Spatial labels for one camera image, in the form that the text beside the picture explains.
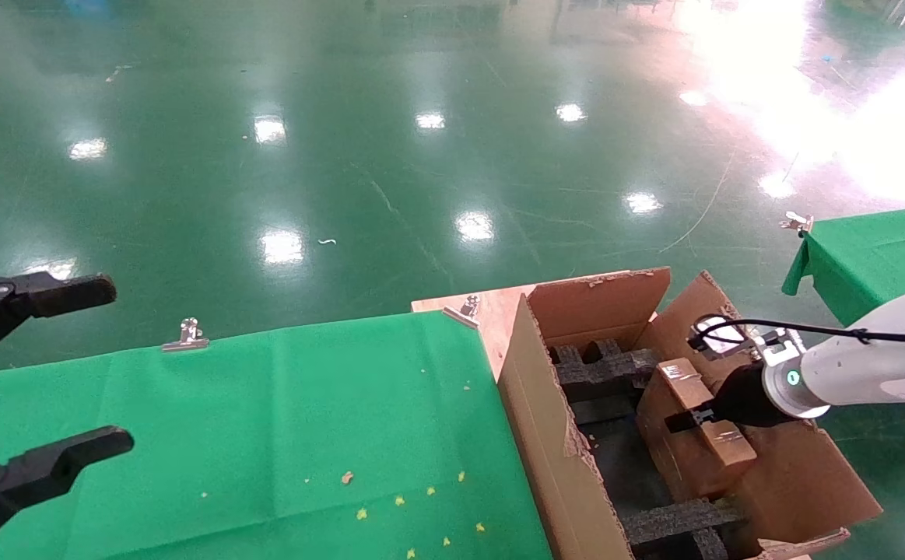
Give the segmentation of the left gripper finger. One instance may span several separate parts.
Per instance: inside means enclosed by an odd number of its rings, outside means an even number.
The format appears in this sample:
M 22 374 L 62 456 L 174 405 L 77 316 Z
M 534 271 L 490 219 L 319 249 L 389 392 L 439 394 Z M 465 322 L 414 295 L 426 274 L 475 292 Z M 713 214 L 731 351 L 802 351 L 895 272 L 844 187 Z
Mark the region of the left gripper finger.
M 11 457 L 0 464 L 0 529 L 19 511 L 69 493 L 83 469 L 133 446 L 128 430 L 110 425 Z
M 117 297 L 114 280 L 103 274 L 65 280 L 47 271 L 0 276 L 0 341 L 26 320 L 108 305 Z

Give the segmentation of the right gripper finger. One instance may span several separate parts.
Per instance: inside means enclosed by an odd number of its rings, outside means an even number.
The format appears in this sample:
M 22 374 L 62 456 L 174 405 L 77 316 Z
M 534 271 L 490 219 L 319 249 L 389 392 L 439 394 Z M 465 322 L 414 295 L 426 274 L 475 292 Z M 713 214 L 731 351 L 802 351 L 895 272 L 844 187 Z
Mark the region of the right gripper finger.
M 714 408 L 704 405 L 704 407 L 676 412 L 663 419 L 663 422 L 670 433 L 680 433 L 700 429 L 704 423 L 721 422 L 721 418 Z

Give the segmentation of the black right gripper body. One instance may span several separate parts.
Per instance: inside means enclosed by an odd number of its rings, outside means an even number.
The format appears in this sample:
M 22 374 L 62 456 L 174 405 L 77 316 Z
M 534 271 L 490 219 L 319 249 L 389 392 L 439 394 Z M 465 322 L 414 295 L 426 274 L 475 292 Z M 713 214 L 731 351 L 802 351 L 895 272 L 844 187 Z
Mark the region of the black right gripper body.
M 751 428 L 772 428 L 791 421 L 766 394 L 761 362 L 737 366 L 713 394 L 711 410 L 719 421 Z

